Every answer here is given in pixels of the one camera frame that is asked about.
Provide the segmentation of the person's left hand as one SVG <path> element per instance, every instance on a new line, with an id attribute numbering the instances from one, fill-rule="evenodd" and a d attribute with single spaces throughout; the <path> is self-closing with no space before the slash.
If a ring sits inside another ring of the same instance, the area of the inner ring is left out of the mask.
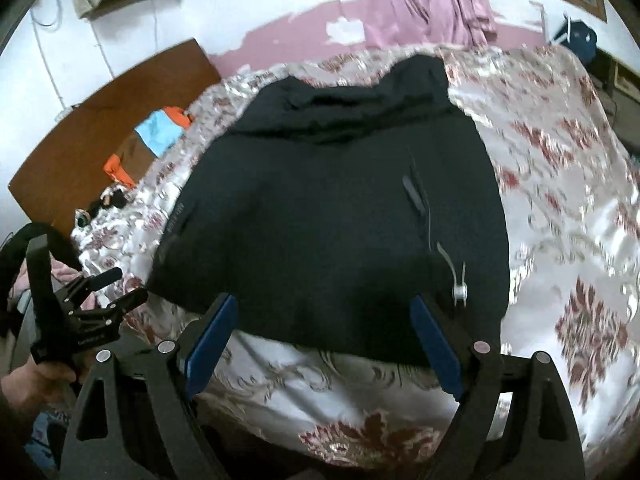
<path id="1" fill-rule="evenodd" d="M 11 413 L 27 422 L 48 406 L 61 404 L 76 379 L 76 373 L 64 364 L 37 364 L 29 358 L 1 379 L 1 392 Z"/>

